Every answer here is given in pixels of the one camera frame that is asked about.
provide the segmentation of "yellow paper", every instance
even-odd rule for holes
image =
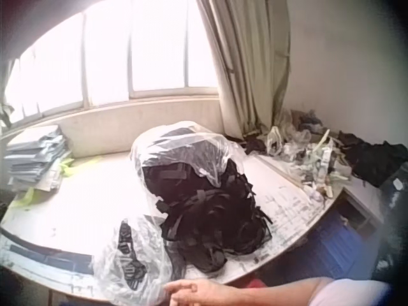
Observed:
[[[72,176],[72,175],[74,175],[74,174],[76,174],[76,173],[78,173],[78,172],[80,172],[80,171],[85,170],[85,169],[88,168],[89,166],[91,166],[91,165],[93,165],[93,164],[96,164],[101,158],[102,158],[101,156],[96,156],[96,157],[92,158],[90,161],[87,161],[86,163],[80,164],[80,165],[75,166],[75,167],[70,167],[70,166],[68,165],[69,163],[72,163],[72,162],[73,162],[73,159],[72,159],[72,158],[71,158],[71,159],[68,159],[67,162],[66,162],[66,160],[65,160],[65,161],[63,161],[63,162],[61,163],[61,165],[60,165],[60,166],[61,166],[62,173],[63,173],[63,175],[64,175],[65,177],[70,177],[70,176]]]
[[[10,203],[9,207],[24,207],[24,206],[28,206],[31,204],[31,202],[33,201],[33,196],[34,196],[34,188],[30,187],[26,194],[24,195],[24,197],[22,197],[19,200],[13,200]]]

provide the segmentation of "curtain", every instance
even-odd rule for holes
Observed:
[[[277,123],[289,76],[286,0],[197,0],[212,47],[225,133]]]
[[[11,126],[10,115],[14,111],[14,108],[6,101],[6,85],[10,77],[11,69],[13,68],[14,61],[4,61],[0,65],[0,120],[6,125]]]

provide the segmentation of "windowsill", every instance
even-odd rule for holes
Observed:
[[[196,91],[196,93],[186,92],[181,94],[181,91],[173,91],[174,94],[162,95],[157,96],[158,93],[164,94],[164,91],[157,91],[151,92],[150,97],[146,98],[131,98],[129,101],[122,101],[122,102],[115,102],[109,104],[102,104],[102,105],[94,105],[90,106],[89,108],[81,107],[76,108],[73,110],[66,110],[64,112],[55,113],[53,115],[49,115],[47,117],[39,118],[38,120],[30,121],[30,122],[22,122],[22,124],[17,124],[15,127],[12,127],[10,130],[3,131],[0,136],[0,140],[9,137],[10,135],[16,135],[17,133],[23,131],[26,128],[33,127],[39,124],[43,124],[44,122],[60,119],[63,117],[71,117],[76,116],[83,113],[91,113],[91,112],[100,112],[102,110],[106,111],[109,109],[116,109],[116,108],[125,108],[129,106],[136,106],[136,105],[149,105],[155,103],[167,103],[167,102],[176,102],[176,101],[197,101],[197,100],[209,100],[209,99],[219,99],[219,95],[216,93],[214,89],[205,89],[204,91]]]

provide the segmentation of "white sleeve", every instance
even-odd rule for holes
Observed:
[[[389,288],[375,280],[335,280],[320,290],[309,306],[374,306]]]

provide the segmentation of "window pane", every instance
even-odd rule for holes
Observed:
[[[38,113],[38,84],[39,77],[35,70],[35,57],[33,47],[28,48],[20,57],[20,98],[23,105],[24,116],[28,117]]]
[[[38,106],[44,112],[82,100],[82,15],[75,15],[44,34],[34,44],[33,75]]]
[[[11,123],[17,122],[24,118],[23,108],[21,104],[22,91],[20,90],[20,85],[20,61],[16,60],[14,62],[14,66],[10,73],[6,90],[4,92],[6,95],[7,103],[14,107],[14,112],[10,115]]]
[[[186,0],[133,3],[133,89],[184,87]]]
[[[130,10],[129,0],[108,0],[86,11],[85,62],[92,104],[129,99]]]
[[[189,86],[217,87],[214,62],[196,1],[189,2]]]

